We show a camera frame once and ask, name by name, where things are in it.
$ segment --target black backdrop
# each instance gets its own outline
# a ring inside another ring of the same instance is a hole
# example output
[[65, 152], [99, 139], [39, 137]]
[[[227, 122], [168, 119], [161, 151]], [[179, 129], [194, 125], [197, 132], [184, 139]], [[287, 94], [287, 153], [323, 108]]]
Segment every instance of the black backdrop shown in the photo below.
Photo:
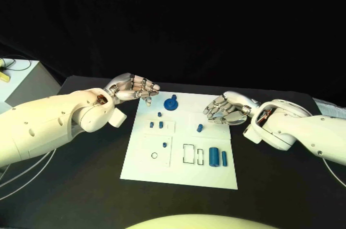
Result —
[[338, 0], [0, 0], [0, 54], [71, 75], [309, 93], [346, 106]]

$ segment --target blue object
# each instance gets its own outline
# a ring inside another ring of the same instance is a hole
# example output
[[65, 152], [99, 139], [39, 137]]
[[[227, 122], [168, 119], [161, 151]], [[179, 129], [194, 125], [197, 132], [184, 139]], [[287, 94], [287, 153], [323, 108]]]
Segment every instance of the blue object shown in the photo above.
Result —
[[223, 166], [227, 167], [227, 166], [228, 166], [228, 156], [227, 156], [227, 152], [224, 151], [224, 152], [221, 153], [221, 155], [223, 155]]
[[178, 102], [178, 96], [175, 94], [172, 98], [165, 101], [163, 106], [169, 111], [175, 111], [178, 109], [179, 102]]
[[218, 167], [220, 165], [221, 165], [220, 148], [211, 147], [210, 148], [210, 166]]
[[198, 128], [197, 128], [197, 131], [201, 133], [201, 132], [202, 132], [202, 129], [204, 129], [204, 125], [199, 124], [199, 125], [198, 125]]

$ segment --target white board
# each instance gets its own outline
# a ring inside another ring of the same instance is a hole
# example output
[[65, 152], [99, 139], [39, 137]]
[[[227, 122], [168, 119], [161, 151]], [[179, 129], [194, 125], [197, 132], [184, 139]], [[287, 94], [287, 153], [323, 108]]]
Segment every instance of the white board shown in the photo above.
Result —
[[[176, 110], [169, 111], [165, 109], [165, 101], [174, 94], [179, 106]], [[217, 97], [218, 95], [162, 91], [153, 97], [152, 106], [140, 100], [122, 179], [238, 189], [230, 126], [210, 123], [202, 113]], [[202, 132], [198, 132], [199, 124], [204, 125]], [[189, 158], [194, 163], [184, 163], [185, 144], [194, 145], [194, 152], [191, 146], [187, 152], [189, 157], [195, 153], [195, 160]], [[220, 149], [220, 167], [210, 166], [212, 147]], [[199, 165], [199, 149], [204, 150], [204, 165]], [[227, 151], [228, 166], [223, 166], [223, 151]]]

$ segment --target yellow object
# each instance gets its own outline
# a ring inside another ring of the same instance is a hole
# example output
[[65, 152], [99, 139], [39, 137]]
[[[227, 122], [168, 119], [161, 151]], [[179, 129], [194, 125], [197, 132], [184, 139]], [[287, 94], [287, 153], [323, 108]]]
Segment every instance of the yellow object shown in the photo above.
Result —
[[236, 217], [187, 214], [148, 220], [127, 229], [276, 229], [276, 227]]
[[0, 72], [0, 80], [6, 83], [11, 81], [11, 77], [3, 72]]

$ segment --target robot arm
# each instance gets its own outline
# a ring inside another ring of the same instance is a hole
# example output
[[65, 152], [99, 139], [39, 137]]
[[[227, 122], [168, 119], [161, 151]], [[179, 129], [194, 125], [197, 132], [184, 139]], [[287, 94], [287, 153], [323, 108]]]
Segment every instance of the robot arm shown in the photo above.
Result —
[[[228, 113], [214, 117], [220, 109]], [[210, 122], [228, 125], [244, 123], [250, 116], [253, 119], [244, 136], [254, 143], [264, 140], [274, 148], [287, 151], [299, 140], [318, 157], [346, 165], [346, 119], [313, 116], [302, 106], [280, 99], [261, 105], [233, 91], [212, 101], [204, 113]]]
[[143, 98], [150, 106], [161, 87], [140, 76], [117, 76], [104, 89], [75, 91], [31, 101], [0, 114], [0, 167], [34, 158], [106, 124], [120, 127], [127, 116], [116, 108]]

